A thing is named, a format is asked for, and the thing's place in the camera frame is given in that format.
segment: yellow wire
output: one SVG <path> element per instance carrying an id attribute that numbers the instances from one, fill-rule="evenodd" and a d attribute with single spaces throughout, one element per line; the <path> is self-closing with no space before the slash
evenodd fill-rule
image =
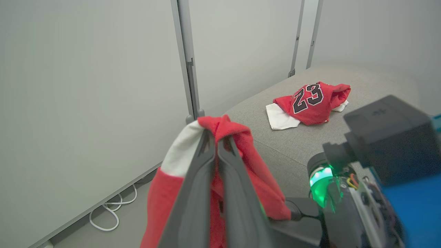
<path id="1" fill-rule="evenodd" d="M 358 189 L 355 185 L 353 185 L 351 183 L 351 178 L 350 177 L 346 180 L 346 182 L 348 183 L 349 186 L 353 187 L 354 189 L 356 189 L 356 190 Z"/>

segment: colored wire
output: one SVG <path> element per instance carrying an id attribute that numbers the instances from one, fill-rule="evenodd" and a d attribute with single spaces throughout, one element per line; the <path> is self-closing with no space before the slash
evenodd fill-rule
<path id="1" fill-rule="evenodd" d="M 348 185 L 349 186 L 351 186 L 351 187 L 353 187 L 354 189 L 358 189 L 358 187 L 356 187 L 355 185 L 353 185 L 352 183 L 351 183 L 351 179 L 348 177 L 348 179 L 346 180 L 346 182 L 348 183 Z"/>
<path id="2" fill-rule="evenodd" d="M 120 209 L 121 206 L 122 206 L 123 204 L 129 204 L 129 203 L 134 202 L 134 201 L 136 200 L 136 197 L 138 196 L 138 191 L 136 190 L 136 186 L 135 186 L 135 185 L 132 185 L 132 186 L 133 186 L 133 189 L 135 189 L 135 197 L 134 197 L 132 200 L 130 200 L 130 201 L 128 201 L 128 202 L 123 202 L 123 197 L 122 197 L 122 195 L 121 195 L 121 194 L 118 194 L 118 196 L 120 197 L 120 201 L 119 201 L 119 202 L 116 202 L 116 203 L 104 203 L 104 204 L 102 205 L 103 208 L 105 208 L 107 211 L 109 211 L 109 212 L 115 217 L 115 219 L 116 219 L 116 224 L 115 224 L 114 227 L 112 227 L 112 228 L 108 228 L 108 229 L 107 229 L 107 228 L 102 228 L 102 227 L 98 226 L 97 224 L 95 224 L 95 223 L 92 221 L 92 213 L 93 213 L 93 210 L 92 210 L 92 212 L 90 212 L 90 214 L 89 214 L 89 222 L 90 222 L 94 227 L 98 228 L 98 229 L 101 230 L 101 231 L 110 232 L 110 231 L 115 230 L 115 229 L 118 227 L 118 225 L 120 224 L 120 219 L 119 219 L 118 216 L 115 214 L 115 211 L 118 210 L 118 209 Z M 118 207 L 116 207 L 115 209 L 110 209 L 107 205 L 118 205 Z"/>
<path id="3" fill-rule="evenodd" d="M 355 174 L 354 173 L 351 173 L 351 180 L 352 180 L 352 182 L 354 182 L 354 184 L 355 184 L 355 186 L 358 188 L 358 182 L 357 182 L 357 180 L 355 179 Z"/>

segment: white cable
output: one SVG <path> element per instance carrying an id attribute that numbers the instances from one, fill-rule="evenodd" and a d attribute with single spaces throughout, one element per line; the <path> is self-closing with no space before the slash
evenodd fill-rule
<path id="1" fill-rule="evenodd" d="M 105 208 L 105 209 L 106 209 L 107 211 L 109 211 L 113 216 L 115 216 L 115 219 L 116 219 L 116 225 L 115 225 L 114 227 L 109 228 L 109 229 L 106 229 L 106 228 L 102 228 L 102 227 L 96 225 L 96 224 L 92 221 L 92 213 L 93 213 L 93 210 L 92 210 L 92 212 L 90 212 L 90 214 L 89 214 L 89 222 L 90 222 L 94 227 L 98 228 L 98 229 L 101 230 L 101 231 L 110 232 L 110 231 L 115 230 L 115 229 L 118 227 L 118 225 L 120 224 L 120 219 L 119 219 L 118 216 L 115 214 L 115 211 L 118 210 L 118 209 L 120 209 L 121 206 L 122 206 L 123 204 L 129 204 L 129 203 L 134 202 L 134 201 L 136 200 L 136 197 L 138 196 L 138 191 L 136 190 L 135 185 L 132 185 L 132 186 L 133 186 L 133 189 L 135 189 L 135 197 L 134 197 L 132 200 L 130 200 L 130 201 L 128 201 L 128 202 L 123 202 L 123 197 L 122 197 L 122 195 L 121 195 L 121 194 L 118 194 L 118 196 L 120 197 L 120 201 L 119 201 L 119 202 L 117 202 L 117 203 L 104 203 L 104 204 L 102 205 L 103 208 Z M 115 208 L 115 209 L 110 209 L 107 205 L 118 205 L 118 207 Z"/>

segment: gray floor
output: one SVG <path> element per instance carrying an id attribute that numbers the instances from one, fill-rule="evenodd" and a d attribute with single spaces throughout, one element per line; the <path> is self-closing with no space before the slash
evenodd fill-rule
<path id="1" fill-rule="evenodd" d="M 123 205 L 115 213 L 120 218 L 120 225 L 111 232 L 103 232 L 89 223 L 85 216 L 75 224 L 60 232 L 51 239 L 55 248 L 136 248 L 141 243 L 147 225 L 147 194 L 150 183 L 136 185 L 137 199 Z M 123 200 L 129 201 L 134 197 L 133 187 L 122 192 Z M 93 212 L 93 221 L 103 228 L 111 228 L 116 223 L 108 211 L 99 207 Z"/>

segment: white fabric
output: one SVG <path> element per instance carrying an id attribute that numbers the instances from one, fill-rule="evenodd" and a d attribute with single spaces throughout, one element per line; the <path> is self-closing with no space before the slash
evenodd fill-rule
<path id="1" fill-rule="evenodd" d="M 340 104 L 340 106 L 333 109 L 333 111 L 342 112 L 348 101 Z M 300 124 L 300 121 L 290 115 L 288 115 L 281 107 L 276 103 L 272 103 L 266 106 L 266 113 L 268 114 L 269 125 L 272 130 L 284 130 L 287 128 L 296 128 Z"/>
<path id="2" fill-rule="evenodd" d="M 170 176 L 185 177 L 203 131 L 197 120 L 184 127 L 165 155 L 161 171 Z"/>

